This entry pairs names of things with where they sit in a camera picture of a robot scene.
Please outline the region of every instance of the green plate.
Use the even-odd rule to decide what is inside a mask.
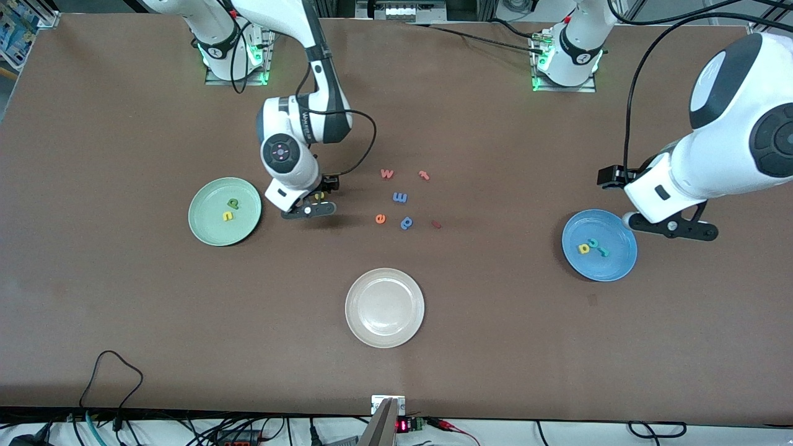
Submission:
[[[224,220],[226,212],[232,213],[227,221]],[[212,246],[229,246],[241,241],[253,232],[261,216],[259,191],[244,179],[231,177],[216,179],[202,187],[187,211],[193,235]]]

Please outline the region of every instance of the brown table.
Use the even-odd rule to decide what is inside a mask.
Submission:
[[[393,393],[445,417],[793,421],[789,186],[714,200],[713,243],[638,234],[616,283],[582,279],[561,254],[575,212],[631,210],[595,176],[621,161],[630,77],[661,29],[616,28],[598,92],[553,94],[531,91],[520,52],[323,24],[377,145],[342,178],[337,216],[284,221],[267,204],[230,248],[198,242],[187,208],[215,178],[270,181],[253,120],[303,74],[296,42],[278,43],[268,87],[238,96],[203,85],[177,17],[67,15],[41,33],[0,129],[0,405],[75,405],[113,348],[146,374],[138,407],[366,413],[371,394]],[[699,69],[743,32],[686,28],[659,47],[634,98],[632,164],[690,131]],[[369,137],[356,118],[316,153],[340,169]],[[399,348],[365,346],[344,319],[374,267],[424,292],[421,330]],[[116,405],[134,382],[107,360],[88,403]]]

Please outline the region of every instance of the plate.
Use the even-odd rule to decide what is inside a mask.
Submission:
[[[232,218],[225,221],[226,212]],[[216,179],[198,191],[187,211],[187,222],[202,242],[228,246],[250,235],[261,216],[262,198],[256,188],[244,179],[228,177]]]
[[[588,254],[578,252],[578,245],[595,239],[598,247],[609,251],[603,257],[597,248]],[[621,218],[600,209],[582,210],[573,215],[561,234],[561,249],[570,266],[587,279],[613,282],[625,277],[636,264],[636,237]]]
[[[378,268],[352,284],[344,313],[350,330],[364,344],[396,347],[419,331],[424,319],[424,296],[409,275]]]

